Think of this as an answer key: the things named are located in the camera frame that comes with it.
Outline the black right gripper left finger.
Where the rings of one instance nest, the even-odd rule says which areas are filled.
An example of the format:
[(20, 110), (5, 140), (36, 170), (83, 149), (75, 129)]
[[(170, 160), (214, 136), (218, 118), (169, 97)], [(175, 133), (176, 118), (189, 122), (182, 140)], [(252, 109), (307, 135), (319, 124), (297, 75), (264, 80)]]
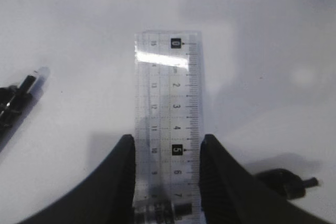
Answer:
[(131, 223), (135, 143), (123, 135), (102, 163), (78, 186), (23, 223)]

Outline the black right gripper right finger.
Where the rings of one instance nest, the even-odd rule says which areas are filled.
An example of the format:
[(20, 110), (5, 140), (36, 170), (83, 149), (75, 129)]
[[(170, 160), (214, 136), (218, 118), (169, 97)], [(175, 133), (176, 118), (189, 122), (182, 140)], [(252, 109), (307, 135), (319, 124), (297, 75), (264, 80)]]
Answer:
[(267, 188), (213, 134), (204, 136), (199, 160), (206, 223), (326, 223)]

